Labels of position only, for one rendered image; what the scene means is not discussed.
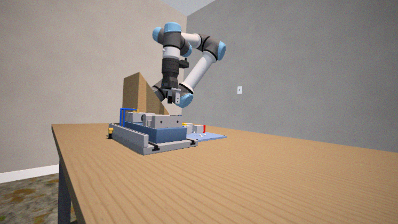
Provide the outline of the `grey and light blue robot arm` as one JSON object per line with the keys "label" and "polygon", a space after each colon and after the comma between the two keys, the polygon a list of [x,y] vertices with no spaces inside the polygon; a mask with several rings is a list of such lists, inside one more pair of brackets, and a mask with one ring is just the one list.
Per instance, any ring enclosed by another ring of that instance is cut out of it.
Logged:
{"label": "grey and light blue robot arm", "polygon": [[[203,56],[184,82],[178,85],[178,89],[181,89],[180,104],[174,103],[176,91],[172,90],[172,102],[180,108],[185,108],[192,102],[193,89],[212,63],[216,63],[217,60],[220,61],[223,58],[226,45],[208,35],[182,33],[181,26],[175,22],[166,23],[164,29],[156,27],[153,30],[153,39],[162,44],[163,48],[167,46],[178,48],[182,57],[188,57],[192,53],[192,48],[198,49],[203,53]],[[163,91],[161,83],[162,79],[151,88],[162,102],[165,98],[168,98],[168,92]]]}

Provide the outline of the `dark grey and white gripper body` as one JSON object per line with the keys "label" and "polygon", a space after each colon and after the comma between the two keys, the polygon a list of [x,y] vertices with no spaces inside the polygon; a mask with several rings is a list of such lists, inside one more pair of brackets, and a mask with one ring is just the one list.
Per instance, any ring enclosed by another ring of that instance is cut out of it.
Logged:
{"label": "dark grey and white gripper body", "polygon": [[179,68],[188,68],[189,62],[180,59],[180,50],[176,47],[164,47],[162,59],[162,89],[178,88]]}

